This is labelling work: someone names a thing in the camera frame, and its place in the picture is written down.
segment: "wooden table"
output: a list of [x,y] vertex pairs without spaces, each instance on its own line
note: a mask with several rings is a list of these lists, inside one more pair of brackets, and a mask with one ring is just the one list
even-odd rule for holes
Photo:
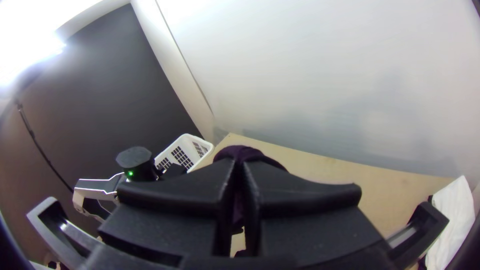
[[[454,180],[348,162],[233,133],[227,135],[197,168],[211,164],[218,151],[232,145],[259,149],[280,162],[291,174],[309,181],[359,185],[362,196],[358,206],[384,237],[404,227],[418,204]],[[242,244],[238,241],[234,237],[232,245],[240,245],[237,248],[241,249]]]

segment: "purple fabric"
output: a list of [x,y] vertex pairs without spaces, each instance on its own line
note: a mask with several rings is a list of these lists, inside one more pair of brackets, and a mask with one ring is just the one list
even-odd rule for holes
[[287,169],[284,166],[282,166],[282,164],[280,164],[278,161],[264,155],[262,151],[249,146],[244,146],[244,145],[227,146],[222,150],[220,150],[215,155],[215,157],[213,158],[213,162],[223,160],[226,158],[231,158],[235,160],[235,165],[237,166],[241,165],[244,162],[261,161],[287,172]]
[[[215,155],[215,157],[213,158],[213,162],[228,158],[235,160],[235,166],[241,166],[244,162],[261,161],[287,172],[287,169],[278,161],[264,155],[262,151],[249,146],[227,146]],[[242,206],[242,196],[240,195],[240,193],[235,192],[235,199],[233,204],[233,226],[241,228],[244,225],[244,209]]]

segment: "bright light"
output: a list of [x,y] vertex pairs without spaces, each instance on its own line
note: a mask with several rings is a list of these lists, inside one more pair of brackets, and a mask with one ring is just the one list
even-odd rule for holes
[[29,66],[60,54],[65,47],[53,34],[22,41],[0,44],[0,86],[8,86]]

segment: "white wall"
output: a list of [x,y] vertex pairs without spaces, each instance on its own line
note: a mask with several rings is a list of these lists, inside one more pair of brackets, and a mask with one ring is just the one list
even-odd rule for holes
[[480,19],[471,0],[157,2],[219,127],[480,180]]

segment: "black wall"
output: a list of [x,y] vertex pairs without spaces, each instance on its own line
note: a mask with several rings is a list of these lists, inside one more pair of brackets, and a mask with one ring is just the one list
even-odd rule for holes
[[[181,134],[200,136],[129,4],[72,36],[19,96],[39,144],[72,187],[78,178],[119,172],[115,157],[128,147],[157,154]],[[0,122],[0,210],[38,262],[47,249],[25,214],[48,196],[95,233],[98,223],[76,213],[72,194],[40,156],[18,112],[7,109]]]

